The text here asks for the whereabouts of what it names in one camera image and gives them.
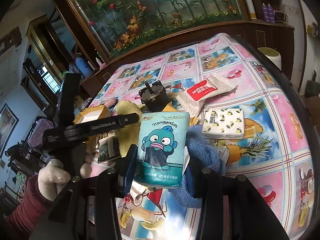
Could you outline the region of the red left sleeve forearm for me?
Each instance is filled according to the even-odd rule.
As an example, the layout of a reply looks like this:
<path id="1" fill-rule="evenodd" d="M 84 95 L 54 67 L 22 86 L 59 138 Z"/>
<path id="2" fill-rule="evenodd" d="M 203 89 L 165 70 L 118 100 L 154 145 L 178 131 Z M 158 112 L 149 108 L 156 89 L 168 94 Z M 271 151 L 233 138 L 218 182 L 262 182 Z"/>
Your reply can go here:
<path id="1" fill-rule="evenodd" d="M 22 202 L 2 223 L 5 235 L 9 239 L 29 239 L 33 228 L 52 203 L 40 193 L 38 175 L 31 176 Z"/>

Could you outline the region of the white gloved left hand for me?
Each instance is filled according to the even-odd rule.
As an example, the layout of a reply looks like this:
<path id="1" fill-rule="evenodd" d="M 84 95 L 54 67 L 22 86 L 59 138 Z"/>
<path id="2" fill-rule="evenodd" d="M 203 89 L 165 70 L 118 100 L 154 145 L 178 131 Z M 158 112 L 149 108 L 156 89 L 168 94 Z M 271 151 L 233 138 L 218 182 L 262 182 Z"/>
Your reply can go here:
<path id="1" fill-rule="evenodd" d="M 52 159 L 39 171 L 37 182 L 40 194 L 53 202 L 71 178 L 64 170 L 63 163 L 58 159 Z"/>

